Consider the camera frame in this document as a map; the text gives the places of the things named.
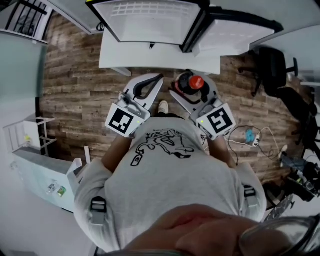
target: black office chair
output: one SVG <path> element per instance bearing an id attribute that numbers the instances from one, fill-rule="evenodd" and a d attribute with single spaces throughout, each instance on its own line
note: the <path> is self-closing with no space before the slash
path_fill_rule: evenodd
<path id="1" fill-rule="evenodd" d="M 273 97 L 282 100 L 291 115 L 300 122 L 300 129 L 292 132 L 292 135 L 300 134 L 296 142 L 296 144 L 299 145 L 303 137 L 308 133 L 307 128 L 310 120 L 312 118 L 314 119 L 318 113 L 316 105 L 313 102 L 310 105 L 307 104 L 301 95 L 291 87 L 278 88 L 272 93 Z"/>
<path id="2" fill-rule="evenodd" d="M 257 68 L 240 67 L 239 73 L 244 71 L 252 72 L 257 75 L 255 91 L 251 93 L 253 97 L 257 95 L 261 83 L 264 86 L 266 94 L 273 96 L 274 91 L 278 88 L 286 86 L 287 73 L 294 72 L 298 76 L 297 59 L 293 58 L 294 66 L 286 68 L 286 59 L 284 54 L 273 48 L 262 47 L 259 49 L 259 55 L 251 51 Z"/>

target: power strip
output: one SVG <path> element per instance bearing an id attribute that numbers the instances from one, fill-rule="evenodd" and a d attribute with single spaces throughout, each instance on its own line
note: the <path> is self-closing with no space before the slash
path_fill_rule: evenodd
<path id="1" fill-rule="evenodd" d="M 252 146 L 253 146 L 253 147 L 257 147 L 257 146 L 259 146 L 259 143 L 260 143 L 260 134 L 257 134 L 257 135 L 255 136 L 255 138 L 254 138 L 254 141 L 253 141 L 253 143 L 252 143 Z"/>

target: eyeglasses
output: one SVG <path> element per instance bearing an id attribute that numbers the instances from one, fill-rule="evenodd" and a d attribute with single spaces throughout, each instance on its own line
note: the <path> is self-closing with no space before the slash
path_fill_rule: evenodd
<path id="1" fill-rule="evenodd" d="M 311 217 L 283 217 L 261 223 L 244 232 L 238 245 L 243 256 L 320 256 L 320 214 Z M 121 250 L 106 255 L 182 256 L 184 254 L 171 250 Z"/>

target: shoe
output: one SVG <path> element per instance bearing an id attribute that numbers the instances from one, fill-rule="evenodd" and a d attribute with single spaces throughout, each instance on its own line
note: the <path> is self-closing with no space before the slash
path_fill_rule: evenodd
<path id="1" fill-rule="evenodd" d="M 283 148 L 281 149 L 281 152 L 279 154 L 279 160 L 280 160 L 280 167 L 284 167 L 284 164 L 281 162 L 281 157 L 282 155 L 287 155 L 286 151 L 288 150 L 288 145 L 284 145 Z"/>
<path id="2" fill-rule="evenodd" d="M 169 104 L 165 100 L 161 101 L 158 108 L 158 113 L 169 113 Z"/>

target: white desk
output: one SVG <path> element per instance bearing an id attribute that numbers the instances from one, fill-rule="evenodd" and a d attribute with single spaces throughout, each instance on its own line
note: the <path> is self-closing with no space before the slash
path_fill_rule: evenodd
<path id="1" fill-rule="evenodd" d="M 117 42 L 105 29 L 100 53 L 100 69 L 113 69 L 127 77 L 131 72 L 125 67 L 196 70 L 220 75 L 220 56 L 195 57 L 182 53 L 179 46 L 156 43 L 152 49 L 146 42 Z"/>

